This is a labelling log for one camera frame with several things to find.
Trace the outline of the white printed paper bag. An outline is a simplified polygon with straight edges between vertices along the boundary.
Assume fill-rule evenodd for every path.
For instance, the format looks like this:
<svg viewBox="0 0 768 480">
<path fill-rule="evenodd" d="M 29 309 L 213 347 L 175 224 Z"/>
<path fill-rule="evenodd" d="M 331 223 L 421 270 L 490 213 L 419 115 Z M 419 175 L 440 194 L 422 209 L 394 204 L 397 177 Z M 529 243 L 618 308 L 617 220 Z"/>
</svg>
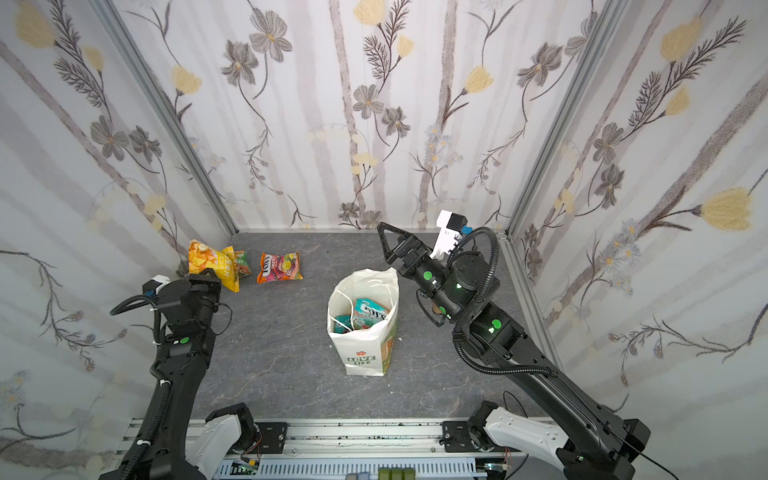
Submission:
<svg viewBox="0 0 768 480">
<path fill-rule="evenodd" d="M 351 376 L 383 376 L 393 355 L 399 314 L 396 271 L 358 270 L 334 288 L 327 307 L 326 330 Z M 387 319 L 366 330 L 354 330 L 350 317 L 355 301 L 368 298 L 389 310 Z"/>
</svg>

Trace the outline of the orange pink snack packet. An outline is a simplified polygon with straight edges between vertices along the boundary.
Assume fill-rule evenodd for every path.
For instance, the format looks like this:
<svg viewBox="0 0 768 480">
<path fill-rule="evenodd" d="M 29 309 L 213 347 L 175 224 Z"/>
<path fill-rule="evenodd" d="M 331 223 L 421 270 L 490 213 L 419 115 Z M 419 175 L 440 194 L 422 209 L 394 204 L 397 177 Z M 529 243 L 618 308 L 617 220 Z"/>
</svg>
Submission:
<svg viewBox="0 0 768 480">
<path fill-rule="evenodd" d="M 261 270 L 257 277 L 259 284 L 303 279 L 300 272 L 299 252 L 291 252 L 284 255 L 262 253 L 260 266 Z"/>
</svg>

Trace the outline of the green snack packet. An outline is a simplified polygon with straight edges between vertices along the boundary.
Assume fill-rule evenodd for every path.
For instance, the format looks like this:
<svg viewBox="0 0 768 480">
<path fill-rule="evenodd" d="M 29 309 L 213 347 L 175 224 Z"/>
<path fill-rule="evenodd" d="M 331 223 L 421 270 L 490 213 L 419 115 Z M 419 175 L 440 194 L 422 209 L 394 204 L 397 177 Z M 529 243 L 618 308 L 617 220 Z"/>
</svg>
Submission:
<svg viewBox="0 0 768 480">
<path fill-rule="evenodd" d="M 252 274 L 252 269 L 249 266 L 246 251 L 236 250 L 234 252 L 234 261 L 239 277 L 246 277 Z"/>
</svg>

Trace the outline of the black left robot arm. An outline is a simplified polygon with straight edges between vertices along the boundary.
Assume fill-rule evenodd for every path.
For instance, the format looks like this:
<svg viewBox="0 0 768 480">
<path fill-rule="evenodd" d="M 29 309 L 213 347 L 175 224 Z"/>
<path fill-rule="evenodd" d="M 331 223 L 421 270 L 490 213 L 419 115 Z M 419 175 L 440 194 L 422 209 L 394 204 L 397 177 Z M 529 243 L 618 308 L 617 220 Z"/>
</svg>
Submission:
<svg viewBox="0 0 768 480">
<path fill-rule="evenodd" d="M 102 479 L 203 479 L 186 458 L 194 400 L 215 345 L 212 318 L 221 280 L 206 272 L 162 285 L 149 280 L 142 293 L 113 307 L 112 316 L 143 306 L 153 313 L 155 388 L 138 434 L 119 465 Z"/>
</svg>

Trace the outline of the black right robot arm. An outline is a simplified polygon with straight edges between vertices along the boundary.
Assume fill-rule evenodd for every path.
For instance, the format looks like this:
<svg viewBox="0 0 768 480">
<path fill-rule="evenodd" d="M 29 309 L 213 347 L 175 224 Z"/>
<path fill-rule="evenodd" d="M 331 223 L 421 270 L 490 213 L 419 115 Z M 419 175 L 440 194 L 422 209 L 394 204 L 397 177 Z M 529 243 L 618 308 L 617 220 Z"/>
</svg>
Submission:
<svg viewBox="0 0 768 480">
<path fill-rule="evenodd" d="M 514 415 L 485 401 L 467 423 L 479 449 L 511 448 L 546 461 L 568 479 L 631 479 L 650 438 L 638 419 L 624 419 L 579 388 L 538 348 L 524 327 L 492 300 L 500 282 L 497 235 L 487 227 L 461 234 L 446 261 L 415 234 L 377 227 L 385 261 L 429 300 L 436 326 L 452 326 L 452 344 L 471 369 L 516 383 L 550 423 Z"/>
</svg>

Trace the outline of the yellow orange chips packet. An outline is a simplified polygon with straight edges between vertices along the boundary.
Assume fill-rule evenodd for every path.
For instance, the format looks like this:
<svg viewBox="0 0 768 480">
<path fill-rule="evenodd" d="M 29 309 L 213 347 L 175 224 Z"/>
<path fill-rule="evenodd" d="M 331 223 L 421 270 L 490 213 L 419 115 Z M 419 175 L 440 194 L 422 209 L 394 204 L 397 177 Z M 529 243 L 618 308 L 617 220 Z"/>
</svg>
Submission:
<svg viewBox="0 0 768 480">
<path fill-rule="evenodd" d="M 240 291 L 240 280 L 234 249 L 229 246 L 216 250 L 198 240 L 192 240 L 188 247 L 188 271 L 202 274 L 212 270 L 222 285 L 234 293 Z"/>
</svg>

